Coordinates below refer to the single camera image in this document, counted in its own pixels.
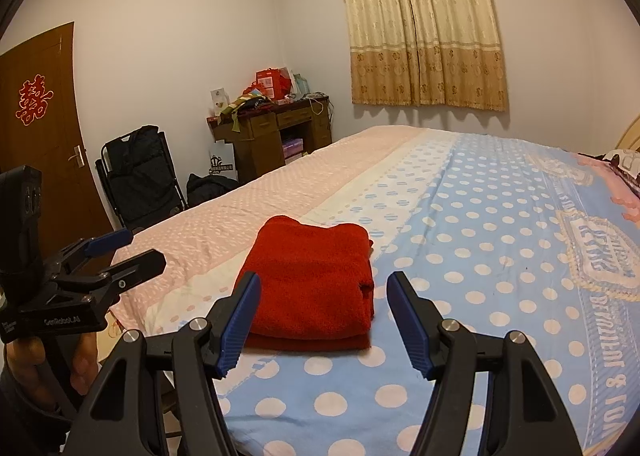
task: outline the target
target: black chair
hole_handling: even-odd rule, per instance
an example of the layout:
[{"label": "black chair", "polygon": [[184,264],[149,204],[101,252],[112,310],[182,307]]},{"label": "black chair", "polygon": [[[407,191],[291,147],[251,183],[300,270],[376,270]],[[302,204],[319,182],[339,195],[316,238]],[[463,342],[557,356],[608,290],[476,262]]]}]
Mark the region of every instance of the black chair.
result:
[{"label": "black chair", "polygon": [[113,211],[132,232],[188,208],[158,126],[143,126],[104,144],[95,168]]}]

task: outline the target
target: beige curtain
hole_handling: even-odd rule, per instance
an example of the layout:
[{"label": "beige curtain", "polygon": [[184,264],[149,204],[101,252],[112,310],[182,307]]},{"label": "beige curtain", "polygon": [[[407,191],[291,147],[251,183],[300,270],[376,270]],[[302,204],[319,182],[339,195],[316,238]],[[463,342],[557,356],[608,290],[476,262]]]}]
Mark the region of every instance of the beige curtain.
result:
[{"label": "beige curtain", "polygon": [[491,0],[345,0],[355,104],[507,108]]}]

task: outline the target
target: sleeve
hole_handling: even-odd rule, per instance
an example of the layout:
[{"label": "sleeve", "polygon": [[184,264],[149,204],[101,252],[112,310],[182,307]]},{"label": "sleeve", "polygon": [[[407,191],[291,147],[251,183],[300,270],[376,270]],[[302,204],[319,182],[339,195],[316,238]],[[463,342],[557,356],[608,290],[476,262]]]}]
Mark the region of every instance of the sleeve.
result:
[{"label": "sleeve", "polygon": [[71,427],[70,422],[58,414],[45,412],[32,404],[15,381],[6,362],[0,374],[0,392],[4,398],[5,409],[11,410],[3,412],[2,415],[9,416],[12,413],[16,421],[14,423],[21,426],[22,431],[41,452],[57,454],[65,442],[66,433]]}]

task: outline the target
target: bed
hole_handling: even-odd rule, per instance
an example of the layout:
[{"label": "bed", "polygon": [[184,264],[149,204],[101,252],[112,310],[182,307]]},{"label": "bed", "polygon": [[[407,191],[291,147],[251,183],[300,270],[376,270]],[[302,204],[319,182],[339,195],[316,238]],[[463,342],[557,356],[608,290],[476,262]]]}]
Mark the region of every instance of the bed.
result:
[{"label": "bed", "polygon": [[[385,295],[403,270],[443,316],[494,336],[524,331],[564,400],[583,451],[603,454],[640,404],[638,199],[598,160],[478,134],[367,129],[136,235],[114,262],[157,248],[161,277],[113,313],[146,335],[178,329],[231,292],[276,214],[373,240],[375,318],[364,352],[245,350],[216,382],[250,456],[400,456],[433,385],[405,353]],[[486,375],[463,454],[476,452]]]}]

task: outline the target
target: folded towel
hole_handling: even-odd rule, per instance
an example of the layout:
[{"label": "folded towel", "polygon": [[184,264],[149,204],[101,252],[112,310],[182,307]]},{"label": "folded towel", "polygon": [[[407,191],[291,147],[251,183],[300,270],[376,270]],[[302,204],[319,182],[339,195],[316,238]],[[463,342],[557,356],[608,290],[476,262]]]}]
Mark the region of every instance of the folded towel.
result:
[{"label": "folded towel", "polygon": [[240,270],[262,295],[246,346],[294,351],[366,349],[373,317],[372,242],[354,224],[331,228],[270,218]]}]

